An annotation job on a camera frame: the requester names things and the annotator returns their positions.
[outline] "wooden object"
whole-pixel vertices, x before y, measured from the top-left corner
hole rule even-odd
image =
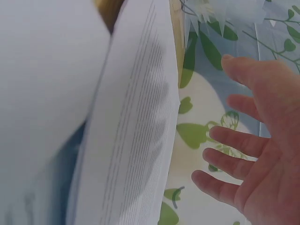
[[[124,0],[94,0],[95,5],[107,25],[110,33],[113,33],[114,24],[117,21],[119,11]],[[169,0],[173,34],[176,48],[178,86],[181,80],[182,66],[185,53],[184,45],[184,17],[179,0]]]

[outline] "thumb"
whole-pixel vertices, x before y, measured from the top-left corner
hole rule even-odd
[[[300,77],[279,60],[256,61],[225,55],[222,66],[230,78],[252,90],[258,113],[278,144],[298,148]]]

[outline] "fingernail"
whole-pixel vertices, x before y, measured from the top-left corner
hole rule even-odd
[[[232,56],[232,55],[229,55],[229,54],[225,54],[225,55],[223,55],[223,59],[224,60],[231,60],[231,59],[233,59],[234,57]]]
[[[217,129],[218,126],[213,126],[210,130],[209,130],[209,136],[210,138],[214,139],[214,130]]]
[[[191,178],[194,183],[197,181],[198,174],[199,170],[195,170],[194,172],[192,172]]]

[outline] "tablecloth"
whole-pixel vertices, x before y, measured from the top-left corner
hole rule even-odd
[[[191,181],[194,170],[204,170],[227,182],[240,184],[203,160],[202,151],[213,147],[225,154],[247,158],[237,150],[214,142],[208,131],[214,125],[269,137],[265,125],[226,105],[230,94],[251,95],[245,86],[231,81],[221,67],[221,56],[231,54],[257,60],[283,60],[300,74],[300,5],[264,4],[262,24],[199,23],[197,35],[189,33],[180,82],[180,109],[168,181],[158,225],[242,225],[248,223],[235,208],[202,193]],[[185,16],[190,23],[190,15]]]

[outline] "paper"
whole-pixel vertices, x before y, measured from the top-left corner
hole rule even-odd
[[[158,222],[177,84],[169,2],[126,1],[77,160],[68,225]]]
[[[3,213],[86,119],[110,35],[89,0],[5,1],[0,27]]]
[[[65,225],[68,193],[84,124],[0,217],[1,225]]]

